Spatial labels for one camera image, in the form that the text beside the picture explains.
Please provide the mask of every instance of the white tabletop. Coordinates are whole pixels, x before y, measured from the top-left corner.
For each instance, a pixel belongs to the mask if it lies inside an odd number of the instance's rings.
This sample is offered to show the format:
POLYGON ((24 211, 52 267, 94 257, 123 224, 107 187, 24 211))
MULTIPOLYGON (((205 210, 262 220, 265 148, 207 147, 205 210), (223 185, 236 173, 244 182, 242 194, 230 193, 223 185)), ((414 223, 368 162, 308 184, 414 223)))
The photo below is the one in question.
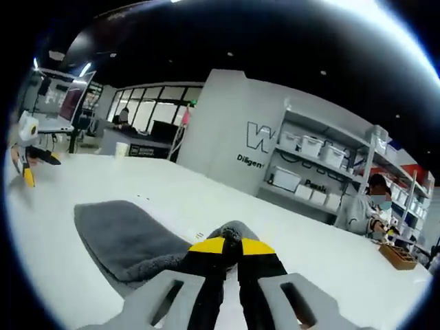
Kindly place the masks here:
MULTIPOLYGON (((66 154, 61 166, 41 164, 34 174, 35 188, 19 180, 9 189, 11 233, 37 294, 67 329, 105 322, 122 308, 76 231, 74 205, 81 203, 149 198, 150 206, 177 219, 175 230, 186 229, 182 236, 207 236, 242 221, 276 250, 288 272, 332 295, 340 313, 361 327, 396 329, 431 279, 421 265, 397 271, 367 239, 165 160, 66 154)), ((234 318, 219 316, 217 329, 231 329, 225 320, 234 318)))

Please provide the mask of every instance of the gray cloth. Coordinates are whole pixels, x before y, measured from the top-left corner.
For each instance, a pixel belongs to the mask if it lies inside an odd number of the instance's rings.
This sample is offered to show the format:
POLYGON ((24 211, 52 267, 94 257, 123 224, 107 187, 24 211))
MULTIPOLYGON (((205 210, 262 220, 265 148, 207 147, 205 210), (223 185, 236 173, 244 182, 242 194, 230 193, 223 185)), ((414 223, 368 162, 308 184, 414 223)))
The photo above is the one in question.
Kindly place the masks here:
POLYGON ((370 207, 368 196, 350 197, 346 195, 342 198, 335 227, 358 235, 366 235, 371 232, 369 225, 372 215, 373 209, 370 207))
MULTIPOLYGON (((190 244, 128 201, 76 205, 76 229, 91 258, 121 295, 141 287, 162 270, 178 270, 190 244)), ((240 221, 214 230, 208 238, 239 242, 258 237, 240 221)))

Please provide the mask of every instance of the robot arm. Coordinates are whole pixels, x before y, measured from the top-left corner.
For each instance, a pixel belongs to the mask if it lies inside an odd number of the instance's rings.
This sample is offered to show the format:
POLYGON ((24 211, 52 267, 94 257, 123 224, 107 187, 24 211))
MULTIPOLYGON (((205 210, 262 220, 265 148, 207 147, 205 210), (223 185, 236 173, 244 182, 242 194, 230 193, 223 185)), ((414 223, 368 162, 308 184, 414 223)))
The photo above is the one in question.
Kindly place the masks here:
POLYGON ((35 187, 35 181, 28 162, 28 157, 37 158, 52 165, 61 164, 55 154, 36 146, 38 144, 38 134, 39 121, 32 117, 27 111, 24 111, 19 120, 19 138, 15 146, 19 158, 14 165, 17 172, 30 187, 35 187))

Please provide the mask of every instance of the wooden tray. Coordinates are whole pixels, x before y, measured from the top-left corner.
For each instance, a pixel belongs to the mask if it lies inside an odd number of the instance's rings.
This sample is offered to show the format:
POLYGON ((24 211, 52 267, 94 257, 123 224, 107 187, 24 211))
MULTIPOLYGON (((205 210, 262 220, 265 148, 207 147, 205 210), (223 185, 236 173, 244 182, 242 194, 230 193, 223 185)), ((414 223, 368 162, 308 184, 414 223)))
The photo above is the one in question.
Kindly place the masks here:
POLYGON ((416 260, 401 247, 382 244, 379 252, 396 270, 413 270, 417 264, 416 260))

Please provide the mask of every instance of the white storage box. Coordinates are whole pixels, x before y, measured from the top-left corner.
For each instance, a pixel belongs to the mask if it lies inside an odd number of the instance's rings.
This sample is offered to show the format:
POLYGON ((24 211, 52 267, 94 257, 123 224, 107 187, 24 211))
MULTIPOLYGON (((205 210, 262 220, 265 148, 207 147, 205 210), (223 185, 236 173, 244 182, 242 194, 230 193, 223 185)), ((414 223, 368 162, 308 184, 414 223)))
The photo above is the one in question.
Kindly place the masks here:
POLYGON ((303 199, 310 199, 312 192, 313 190, 311 188, 306 187, 303 184, 300 184, 295 191, 295 196, 298 196, 303 199))
POLYGON ((389 178, 389 177, 385 177, 384 176, 384 179, 385 179, 385 181, 386 181, 386 185, 388 186, 388 187, 390 187, 390 189, 391 189, 391 187, 393 186, 393 181, 391 181, 391 179, 389 178))
POLYGON ((415 199, 413 199, 411 202, 410 210, 413 212, 416 212, 416 214, 417 214, 417 201, 415 199))
POLYGON ((325 199, 327 198, 327 195, 323 192, 314 190, 311 194, 310 200, 318 205, 324 205, 325 199))
POLYGON ((387 158, 390 161, 392 161, 392 162, 396 162, 397 161, 397 150, 394 149, 394 147, 390 146, 389 144, 386 146, 385 155, 387 156, 387 158))
POLYGON ((342 160, 344 160, 344 157, 346 156, 347 154, 345 151, 331 146, 330 144, 326 144, 324 148, 322 148, 319 158, 328 165, 339 168, 341 167, 342 160))
POLYGON ((290 191, 295 191, 301 181, 301 176, 296 173, 285 170, 281 167, 275 167, 273 185, 290 191))
POLYGON ((325 206, 331 210, 337 210, 339 208, 339 204, 341 203, 341 196, 337 194, 328 194, 325 200, 325 206))
POLYGON ((386 153, 386 145, 388 144, 388 131, 379 125, 374 125, 365 132, 367 142, 376 143, 375 150, 382 155, 386 153))
POLYGON ((417 222, 415 224, 415 229, 421 230, 424 226, 424 223, 425 222, 423 221, 423 219, 417 219, 417 222))
POLYGON ((391 187, 391 199, 397 201, 399 199, 401 188, 397 184, 392 184, 391 187))
POLYGON ((301 137, 289 132, 280 134, 280 146, 284 149, 295 151, 296 146, 300 143, 301 137))
POLYGON ((301 152, 310 157, 317 157, 323 144, 321 140, 304 135, 301 140, 301 152))
POLYGON ((416 202, 416 209, 415 209, 415 214, 418 215, 419 217, 421 217, 424 213, 424 209, 423 206, 417 201, 416 202))
POLYGON ((400 193, 399 193, 399 196, 397 198, 397 203, 405 206, 405 203, 406 203, 407 199, 408 199, 408 193, 405 190, 400 189, 400 193))

